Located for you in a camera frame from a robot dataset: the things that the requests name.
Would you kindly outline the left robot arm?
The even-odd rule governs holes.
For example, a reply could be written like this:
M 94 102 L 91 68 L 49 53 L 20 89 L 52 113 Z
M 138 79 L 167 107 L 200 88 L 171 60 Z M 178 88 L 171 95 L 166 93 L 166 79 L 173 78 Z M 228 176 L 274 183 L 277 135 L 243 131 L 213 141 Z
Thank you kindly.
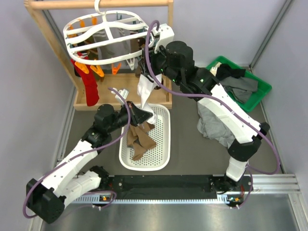
M 87 171 L 79 178 L 76 177 L 77 173 L 102 150 L 121 139 L 118 137 L 113 140 L 113 131 L 123 127 L 129 128 L 130 125 L 140 125 L 153 115 L 152 112 L 138 108 L 131 101 L 124 102 L 118 112 L 110 104 L 99 106 L 93 125 L 69 155 L 39 180 L 31 179 L 27 183 L 23 204 L 24 217 L 39 216 L 51 224 L 80 196 L 95 189 L 106 190 L 109 179 L 98 167 Z M 32 216 L 27 214 L 27 209 L 33 212 Z

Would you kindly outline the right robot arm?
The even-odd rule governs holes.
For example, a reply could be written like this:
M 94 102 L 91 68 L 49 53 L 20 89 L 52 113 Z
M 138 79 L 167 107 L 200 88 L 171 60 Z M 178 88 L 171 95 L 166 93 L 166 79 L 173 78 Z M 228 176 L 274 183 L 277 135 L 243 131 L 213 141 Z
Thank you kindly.
M 226 173 L 222 179 L 211 183 L 212 189 L 221 193 L 237 190 L 242 185 L 249 159 L 266 138 L 269 124 L 250 118 L 209 70 L 196 67 L 192 49 L 186 43 L 173 41 L 156 51 L 143 42 L 140 52 L 141 75 L 137 93 L 141 98 L 141 108 L 150 109 L 148 98 L 155 87 L 164 86 L 161 81 L 165 75 L 180 87 L 178 96 L 191 98 L 198 106 L 209 110 L 234 136 L 228 148 L 230 158 Z

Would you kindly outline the tan ribbed sock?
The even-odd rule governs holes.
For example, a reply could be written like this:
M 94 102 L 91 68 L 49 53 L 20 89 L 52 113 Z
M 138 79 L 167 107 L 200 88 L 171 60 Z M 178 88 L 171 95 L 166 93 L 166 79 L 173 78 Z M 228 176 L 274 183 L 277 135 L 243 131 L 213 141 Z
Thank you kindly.
M 148 150 L 156 147 L 156 142 L 148 135 L 154 128 L 147 122 L 138 127 L 129 126 L 127 145 L 134 149 L 133 161 L 140 160 Z

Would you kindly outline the white oval clip hanger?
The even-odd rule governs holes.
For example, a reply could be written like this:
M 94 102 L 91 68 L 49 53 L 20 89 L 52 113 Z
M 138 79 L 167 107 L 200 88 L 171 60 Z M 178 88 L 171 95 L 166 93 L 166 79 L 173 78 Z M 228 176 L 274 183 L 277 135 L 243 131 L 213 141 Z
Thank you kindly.
M 133 70 L 142 51 L 132 51 L 129 43 L 144 38 L 148 25 L 130 11 L 101 11 L 99 3 L 99 0 L 94 2 L 96 13 L 64 26 L 64 42 L 70 58 L 78 64 L 93 66 L 125 62 Z

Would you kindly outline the white sock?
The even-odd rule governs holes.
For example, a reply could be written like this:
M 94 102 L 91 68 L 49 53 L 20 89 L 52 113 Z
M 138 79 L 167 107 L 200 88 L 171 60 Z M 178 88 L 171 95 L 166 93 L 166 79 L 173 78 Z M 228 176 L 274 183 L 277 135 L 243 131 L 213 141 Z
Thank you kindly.
M 149 124 L 154 125 L 157 122 L 157 114 L 148 104 L 152 91 L 154 90 L 156 83 L 150 78 L 144 75 L 140 75 L 139 82 L 137 85 L 137 94 L 141 98 L 141 109 L 152 114 L 152 116 L 147 120 Z

